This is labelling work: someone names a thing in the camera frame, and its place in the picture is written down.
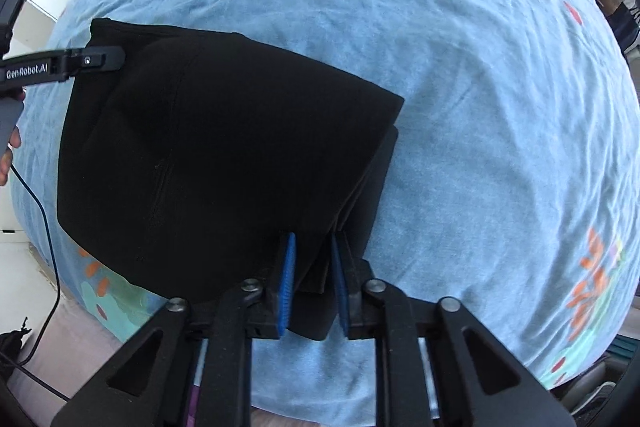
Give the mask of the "left hand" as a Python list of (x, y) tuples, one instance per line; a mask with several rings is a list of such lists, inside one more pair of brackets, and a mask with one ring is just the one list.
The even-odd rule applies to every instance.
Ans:
[(1, 93), (1, 172), (0, 184), (6, 185), (13, 162), (13, 150), (22, 145), (21, 132), (17, 121), (24, 109), (25, 91), (23, 88)]

